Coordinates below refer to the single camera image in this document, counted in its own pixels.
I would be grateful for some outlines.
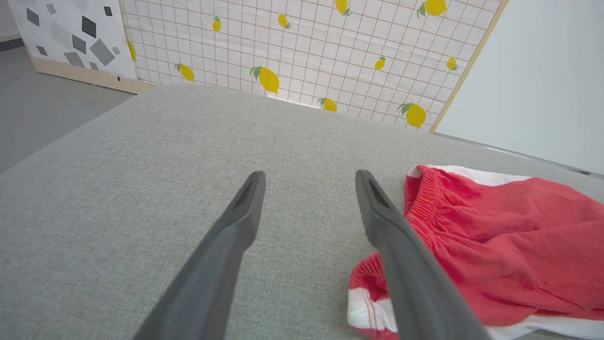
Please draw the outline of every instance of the white wall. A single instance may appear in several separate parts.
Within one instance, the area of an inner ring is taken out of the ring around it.
[[[604,0],[510,0],[436,132],[604,174]]]
[[[0,42],[18,38],[19,30],[8,6],[8,0],[0,0]]]

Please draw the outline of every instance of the red fabric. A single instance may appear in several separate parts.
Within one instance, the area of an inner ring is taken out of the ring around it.
[[[540,178],[485,186],[419,169],[406,180],[405,216],[483,324],[604,320],[604,205]],[[388,297],[378,253],[349,287]]]

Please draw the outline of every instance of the green leaf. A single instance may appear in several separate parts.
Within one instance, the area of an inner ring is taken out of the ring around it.
[[[400,115],[402,116],[403,114],[405,114],[405,112],[409,111],[409,108],[412,105],[413,105],[413,103],[400,104],[400,106],[399,106]]]

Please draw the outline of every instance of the geometric pattern panel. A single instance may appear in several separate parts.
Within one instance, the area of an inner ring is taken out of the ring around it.
[[[119,53],[128,50],[128,43],[117,15],[118,0],[8,0],[8,4],[34,57],[137,78],[130,54]]]

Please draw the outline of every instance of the gray floor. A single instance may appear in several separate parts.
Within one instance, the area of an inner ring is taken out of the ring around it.
[[[24,47],[0,52],[0,173],[133,96],[37,73]]]

